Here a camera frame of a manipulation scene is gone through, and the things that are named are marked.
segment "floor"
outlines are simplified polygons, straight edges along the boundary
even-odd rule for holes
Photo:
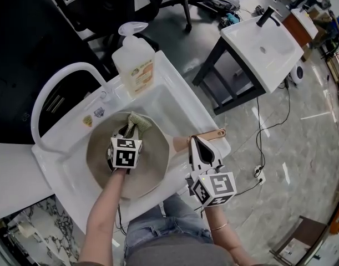
[[[272,5],[285,17],[289,0],[240,0],[243,19],[251,18],[260,4]],[[215,104],[198,87],[191,84],[201,64],[219,38],[218,21],[196,7],[190,7],[193,29],[184,32],[186,20],[181,6],[161,9],[145,34],[156,40],[219,127],[225,128],[231,154],[225,165],[235,174],[237,189],[244,191],[256,184],[252,172],[260,164],[256,147],[258,120],[253,113],[256,100],[215,116]],[[260,263],[273,263],[269,249],[297,221],[299,215],[327,222],[333,209],[334,190],[339,179],[339,104],[336,88],[318,52],[304,65],[305,78],[298,88],[290,87],[291,111],[283,125],[262,132],[266,158],[266,182],[243,195],[233,198],[225,212],[238,232],[247,251]],[[289,108],[286,89],[259,97],[260,115],[264,125],[282,122]],[[199,204],[182,190],[185,202],[196,208]],[[114,250],[117,262],[123,255],[124,237],[116,232],[120,244]]]

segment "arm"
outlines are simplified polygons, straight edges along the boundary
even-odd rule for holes
[[[227,223],[225,213],[220,206],[205,208],[205,213],[211,229],[219,228]],[[216,231],[212,231],[211,234],[214,243],[225,248],[239,266],[252,266],[257,264],[243,249],[237,233],[229,224]]]
[[[113,228],[126,169],[115,171],[90,211],[79,262],[113,265]]]

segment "bracelet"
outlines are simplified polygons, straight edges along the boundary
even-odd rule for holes
[[[218,227],[218,228],[210,228],[210,230],[211,231],[217,231],[217,230],[219,230],[219,229],[221,229],[221,228],[223,228],[224,226],[227,226],[229,223],[225,223],[223,226],[221,226],[221,227]]]

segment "white countertop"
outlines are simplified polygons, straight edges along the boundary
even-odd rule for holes
[[[0,144],[0,218],[53,194],[31,147]]]
[[[300,12],[300,9],[291,10],[291,13],[302,24],[309,36],[314,39],[316,34],[318,33],[318,29],[316,28],[308,13],[305,10]]]
[[[238,54],[267,93],[272,93],[285,79],[303,50],[291,33],[279,22],[268,19],[262,27],[261,16],[221,30],[221,37]]]

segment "jeans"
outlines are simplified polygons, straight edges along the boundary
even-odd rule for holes
[[[305,0],[295,0],[294,2],[292,2],[289,6],[290,6],[290,9],[293,10],[293,9],[296,9],[303,1]],[[315,5],[317,3],[316,0],[307,0],[305,5],[311,7],[313,5]]]
[[[205,243],[213,243],[203,220],[178,194],[166,199],[163,207],[166,217],[157,205],[130,222],[125,240],[125,258],[134,247],[169,234],[190,234]]]

